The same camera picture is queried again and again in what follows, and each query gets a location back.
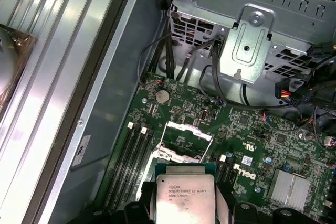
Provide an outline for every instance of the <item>sticker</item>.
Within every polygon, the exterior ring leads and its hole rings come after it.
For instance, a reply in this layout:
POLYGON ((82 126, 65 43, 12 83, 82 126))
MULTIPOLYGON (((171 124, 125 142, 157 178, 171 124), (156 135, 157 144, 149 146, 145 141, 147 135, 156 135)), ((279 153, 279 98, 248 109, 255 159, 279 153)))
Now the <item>sticker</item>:
POLYGON ((73 161, 72 166, 79 165, 80 162, 82 162, 86 147, 88 146, 89 140, 91 138, 91 135, 84 136, 82 138, 82 142, 80 143, 80 146, 78 148, 78 151, 76 153, 75 160, 73 161))
POLYGON ((248 165, 248 166, 251 166, 252 164, 252 158, 251 157, 248 157, 248 156, 243 156, 243 160, 241 161, 241 163, 243 165, 248 165))

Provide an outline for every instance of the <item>green circuit board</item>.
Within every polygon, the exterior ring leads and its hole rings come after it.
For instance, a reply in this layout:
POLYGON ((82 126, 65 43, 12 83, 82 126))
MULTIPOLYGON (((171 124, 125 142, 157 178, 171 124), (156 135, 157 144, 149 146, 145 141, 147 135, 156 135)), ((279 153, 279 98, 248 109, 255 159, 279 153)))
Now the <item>green circuit board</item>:
MULTIPOLYGON (((315 220, 322 215, 333 177, 333 170, 325 163, 334 158, 334 152, 326 151, 314 141, 300 139, 299 134, 311 132, 279 133, 266 125, 259 111, 238 110, 220 101, 211 102, 199 89, 156 74, 148 73, 146 82, 150 85, 138 88, 130 106, 97 202, 114 212, 135 200, 142 176, 150 179, 144 175, 147 160, 159 143, 166 122, 172 121, 192 125, 213 136, 203 162, 216 163, 216 180, 230 180, 238 201, 253 203, 267 214, 280 207, 267 196, 274 173, 279 169, 310 182, 303 212, 315 220), (157 101, 160 90, 169 94, 164 104, 157 101), (141 134, 143 127, 148 129, 146 134, 141 134), (226 161, 230 159, 234 166, 229 174, 227 167, 222 170, 223 157, 226 161)), ((278 129, 294 128, 292 122, 275 116, 269 120, 278 129)), ((208 145, 189 131, 171 128, 166 130, 163 143, 181 156, 198 158, 208 145)))

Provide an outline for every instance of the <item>black connector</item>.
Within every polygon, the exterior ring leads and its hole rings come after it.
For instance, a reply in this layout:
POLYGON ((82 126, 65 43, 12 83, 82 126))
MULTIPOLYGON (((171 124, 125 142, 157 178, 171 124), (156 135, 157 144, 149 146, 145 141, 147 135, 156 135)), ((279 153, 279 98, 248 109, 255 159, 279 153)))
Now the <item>black connector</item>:
POLYGON ((289 83, 290 79, 285 79, 283 81, 275 83, 275 97, 280 99, 281 98, 281 91, 289 91, 289 83))
POLYGON ((312 58, 326 58, 336 52, 336 45, 333 42, 312 45, 307 50, 307 56, 312 58))

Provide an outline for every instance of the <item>silver heatsink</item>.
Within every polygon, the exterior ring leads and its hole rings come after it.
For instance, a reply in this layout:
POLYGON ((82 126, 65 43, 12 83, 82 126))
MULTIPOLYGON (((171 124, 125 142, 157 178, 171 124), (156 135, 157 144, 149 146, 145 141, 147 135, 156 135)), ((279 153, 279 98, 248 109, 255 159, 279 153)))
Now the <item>silver heatsink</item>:
POLYGON ((276 170, 267 197, 285 207, 303 211, 310 181, 276 170))

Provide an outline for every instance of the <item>side panel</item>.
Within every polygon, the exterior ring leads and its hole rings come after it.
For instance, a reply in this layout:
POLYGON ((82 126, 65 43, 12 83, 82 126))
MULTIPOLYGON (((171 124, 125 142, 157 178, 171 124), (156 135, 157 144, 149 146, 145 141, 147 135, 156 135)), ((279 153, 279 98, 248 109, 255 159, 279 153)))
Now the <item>side panel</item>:
POLYGON ((0 23, 38 38, 0 124, 0 223, 24 217, 110 2, 0 0, 0 23))
POLYGON ((82 124, 75 129, 39 223, 65 223, 94 201, 138 86, 140 52, 163 27, 163 13, 155 3, 128 0, 80 116, 82 124), (81 143, 88 135, 90 140, 83 153, 81 143), (77 154, 82 155, 80 163, 77 154))

